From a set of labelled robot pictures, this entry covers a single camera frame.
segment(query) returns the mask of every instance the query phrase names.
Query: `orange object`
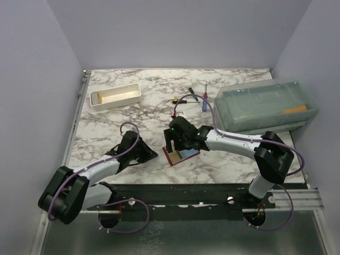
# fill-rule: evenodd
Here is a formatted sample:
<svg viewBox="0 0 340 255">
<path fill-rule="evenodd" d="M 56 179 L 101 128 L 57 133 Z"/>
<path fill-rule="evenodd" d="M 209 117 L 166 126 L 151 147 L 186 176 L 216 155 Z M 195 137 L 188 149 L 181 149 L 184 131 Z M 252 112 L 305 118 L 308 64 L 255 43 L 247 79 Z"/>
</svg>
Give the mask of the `orange object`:
<svg viewBox="0 0 340 255">
<path fill-rule="evenodd" d="M 297 112 L 303 112 L 303 111 L 307 111 L 307 106 L 306 105 L 301 105 L 297 108 L 292 108 L 289 110 L 284 110 L 282 113 L 283 114 L 287 114 L 287 113 L 297 113 Z"/>
</svg>

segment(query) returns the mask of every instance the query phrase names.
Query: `gray wall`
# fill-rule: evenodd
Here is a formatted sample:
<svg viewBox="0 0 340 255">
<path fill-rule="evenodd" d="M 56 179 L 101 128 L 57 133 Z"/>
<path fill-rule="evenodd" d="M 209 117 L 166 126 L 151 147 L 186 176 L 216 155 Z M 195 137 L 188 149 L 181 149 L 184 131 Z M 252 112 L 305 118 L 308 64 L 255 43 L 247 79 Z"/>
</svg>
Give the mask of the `gray wall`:
<svg viewBox="0 0 340 255">
<path fill-rule="evenodd" d="M 340 1 L 313 0 L 273 71 L 275 78 L 304 78 L 320 105 L 315 120 L 293 132 L 293 138 L 306 157 L 308 181 L 320 189 L 336 241 L 340 240 L 339 13 Z"/>
<path fill-rule="evenodd" d="M 273 68 L 311 0 L 47 0 L 84 69 Z"/>
<path fill-rule="evenodd" d="M 0 254 L 29 254 L 59 167 L 82 70 L 45 0 L 0 8 Z"/>
</svg>

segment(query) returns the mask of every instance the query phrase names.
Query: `metal floor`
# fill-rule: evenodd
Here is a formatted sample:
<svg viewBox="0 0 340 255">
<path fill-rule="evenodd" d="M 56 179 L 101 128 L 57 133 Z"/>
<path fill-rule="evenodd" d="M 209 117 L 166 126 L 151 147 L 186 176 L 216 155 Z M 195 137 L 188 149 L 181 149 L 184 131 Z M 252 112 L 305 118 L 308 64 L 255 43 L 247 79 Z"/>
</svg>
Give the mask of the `metal floor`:
<svg viewBox="0 0 340 255">
<path fill-rule="evenodd" d="M 268 212 L 263 226 L 283 223 L 288 212 Z M 120 223 L 131 230 L 142 223 Z M 97 214 L 80 214 L 70 225 L 51 222 L 42 254 L 81 255 L 207 255 L 207 254 L 326 254 L 312 211 L 295 212 L 288 227 L 272 232 L 257 231 L 243 221 L 209 220 L 151 222 L 136 234 L 99 231 Z"/>
</svg>

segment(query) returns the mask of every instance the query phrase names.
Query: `marble countertop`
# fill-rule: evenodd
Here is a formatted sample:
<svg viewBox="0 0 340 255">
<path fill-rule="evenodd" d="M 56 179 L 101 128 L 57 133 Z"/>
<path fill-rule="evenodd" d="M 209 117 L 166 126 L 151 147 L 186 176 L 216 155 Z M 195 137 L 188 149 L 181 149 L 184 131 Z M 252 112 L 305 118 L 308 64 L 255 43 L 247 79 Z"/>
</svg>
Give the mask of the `marble countertop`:
<svg viewBox="0 0 340 255">
<path fill-rule="evenodd" d="M 171 99 L 188 94 L 192 87 L 202 95 L 208 84 L 209 102 L 219 89 L 237 83 L 271 79 L 268 69 L 130 69 L 92 71 L 84 106 L 73 145 L 70 168 L 101 158 L 121 141 L 120 125 L 131 121 L 139 126 L 146 144 L 158 157 L 138 166 L 131 166 L 104 181 L 108 183 L 250 183 L 259 173 L 257 164 L 249 158 L 222 151 L 201 151 L 201 154 L 170 167 L 162 147 L 163 130 L 168 128 L 174 105 Z M 138 82 L 142 91 L 137 104 L 96 112 L 90 106 L 90 93 Z M 211 112 L 202 112 L 198 104 L 179 105 L 188 121 L 196 127 L 212 125 Z M 278 134 L 288 145 L 293 142 L 289 132 Z M 295 156 L 291 171 L 299 166 Z M 304 183 L 302 173 L 286 178 L 289 183 Z"/>
</svg>

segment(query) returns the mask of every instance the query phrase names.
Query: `screwdriver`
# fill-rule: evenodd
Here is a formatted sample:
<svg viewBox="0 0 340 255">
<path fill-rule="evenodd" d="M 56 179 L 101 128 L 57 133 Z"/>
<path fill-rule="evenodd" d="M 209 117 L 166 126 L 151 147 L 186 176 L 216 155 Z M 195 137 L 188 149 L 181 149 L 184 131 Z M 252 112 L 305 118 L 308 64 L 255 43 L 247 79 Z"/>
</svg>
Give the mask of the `screwdriver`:
<svg viewBox="0 0 340 255">
<path fill-rule="evenodd" d="M 175 98 L 175 99 L 172 99 L 172 103 L 175 105 L 177 104 L 177 102 L 179 101 L 179 99 Z M 191 101 L 187 101 L 187 100 L 181 100 L 179 102 L 179 104 L 186 104 L 186 103 L 198 103 L 198 102 L 191 102 Z"/>
<path fill-rule="evenodd" d="M 206 92 L 204 93 L 203 98 L 204 98 L 205 100 L 208 99 L 208 94 L 207 94 L 207 84 L 206 84 Z M 203 101 L 202 111 L 203 111 L 203 112 L 206 112 L 206 111 L 207 111 L 207 103 L 206 103 L 205 101 Z"/>
<path fill-rule="evenodd" d="M 195 92 L 193 92 L 193 89 L 192 89 L 192 88 L 189 88 L 189 91 L 190 91 L 190 93 L 192 93 L 193 95 L 195 95 Z M 197 96 L 193 96 L 193 97 L 195 98 L 196 102 L 199 103 Z"/>
</svg>

